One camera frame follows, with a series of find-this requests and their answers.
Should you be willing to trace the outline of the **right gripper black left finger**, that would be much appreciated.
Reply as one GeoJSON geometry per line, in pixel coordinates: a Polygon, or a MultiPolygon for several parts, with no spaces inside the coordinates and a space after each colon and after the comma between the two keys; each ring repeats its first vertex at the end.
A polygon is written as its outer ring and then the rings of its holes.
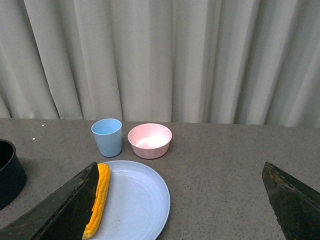
{"type": "Polygon", "coordinates": [[[0,231],[2,240],[80,240],[92,216],[99,180],[91,163],[0,231]]]}

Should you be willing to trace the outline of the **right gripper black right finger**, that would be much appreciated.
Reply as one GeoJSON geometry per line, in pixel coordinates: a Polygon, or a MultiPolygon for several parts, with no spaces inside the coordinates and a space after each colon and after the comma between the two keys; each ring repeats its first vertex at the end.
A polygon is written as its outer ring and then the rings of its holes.
{"type": "Polygon", "coordinates": [[[320,238],[320,193],[270,162],[262,180],[269,203],[287,240],[320,238]]]}

